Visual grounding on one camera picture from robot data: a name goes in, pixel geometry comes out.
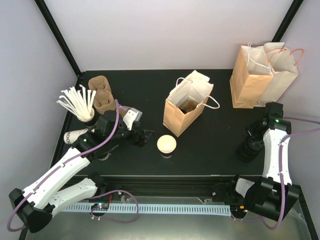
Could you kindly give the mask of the kraft paper bag white handles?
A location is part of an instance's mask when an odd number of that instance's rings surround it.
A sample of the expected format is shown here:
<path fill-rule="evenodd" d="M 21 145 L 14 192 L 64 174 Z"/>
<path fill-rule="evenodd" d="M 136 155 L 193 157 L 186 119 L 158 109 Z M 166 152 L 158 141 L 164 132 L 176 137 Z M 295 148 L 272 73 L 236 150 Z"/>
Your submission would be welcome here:
<path fill-rule="evenodd" d="M 165 99 L 163 125 L 179 137 L 205 107 L 219 109 L 219 102 L 211 96 L 213 88 L 210 78 L 196 70 L 178 78 Z"/>

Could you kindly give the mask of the white paper coffee cup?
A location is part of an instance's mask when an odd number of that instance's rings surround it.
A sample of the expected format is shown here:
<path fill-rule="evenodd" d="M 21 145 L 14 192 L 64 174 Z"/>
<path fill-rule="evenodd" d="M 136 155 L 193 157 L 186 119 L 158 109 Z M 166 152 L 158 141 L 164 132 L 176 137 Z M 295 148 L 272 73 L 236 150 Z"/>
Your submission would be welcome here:
<path fill-rule="evenodd" d="M 169 159 L 177 147 L 177 141 L 171 135 L 163 135 L 157 140 L 156 145 L 160 155 L 165 159 Z"/>

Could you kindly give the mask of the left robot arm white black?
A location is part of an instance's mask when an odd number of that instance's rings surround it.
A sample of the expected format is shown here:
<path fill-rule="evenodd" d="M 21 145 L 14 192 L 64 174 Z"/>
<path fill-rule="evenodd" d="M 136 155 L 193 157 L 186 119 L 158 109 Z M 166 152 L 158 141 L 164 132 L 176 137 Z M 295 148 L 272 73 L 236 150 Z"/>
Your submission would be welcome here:
<path fill-rule="evenodd" d="M 117 111 L 108 110 L 95 125 L 80 134 L 65 155 L 41 178 L 24 189 L 13 189 L 9 199 L 13 215 L 31 233 L 42 230 L 65 208 L 85 199 L 103 199 L 107 184 L 97 173 L 79 183 L 63 186 L 80 170 L 95 160 L 102 160 L 124 142 L 143 147 L 154 131 L 143 129 L 139 121 L 126 123 Z"/>

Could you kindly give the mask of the brown pulp cup carrier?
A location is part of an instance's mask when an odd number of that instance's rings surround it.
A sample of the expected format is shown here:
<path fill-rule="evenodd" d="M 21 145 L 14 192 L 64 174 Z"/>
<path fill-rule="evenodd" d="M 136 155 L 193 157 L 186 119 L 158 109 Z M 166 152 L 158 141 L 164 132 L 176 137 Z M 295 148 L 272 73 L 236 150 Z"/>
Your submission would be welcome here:
<path fill-rule="evenodd" d="M 187 100 L 179 108 L 184 114 L 187 114 L 197 108 L 198 102 L 195 100 Z"/>

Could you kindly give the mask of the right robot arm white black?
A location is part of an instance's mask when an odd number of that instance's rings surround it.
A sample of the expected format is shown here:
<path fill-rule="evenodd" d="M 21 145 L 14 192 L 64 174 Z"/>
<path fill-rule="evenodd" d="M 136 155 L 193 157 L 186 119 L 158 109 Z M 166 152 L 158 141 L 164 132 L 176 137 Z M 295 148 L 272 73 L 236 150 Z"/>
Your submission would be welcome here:
<path fill-rule="evenodd" d="M 263 172 L 256 181 L 239 177 L 227 189 L 230 200 L 238 202 L 243 198 L 246 210 L 274 221 L 283 220 L 300 195 L 289 174 L 292 125 L 283 114 L 281 103 L 268 102 L 263 117 L 247 126 L 247 137 L 237 149 L 237 157 L 249 163 L 264 151 Z"/>

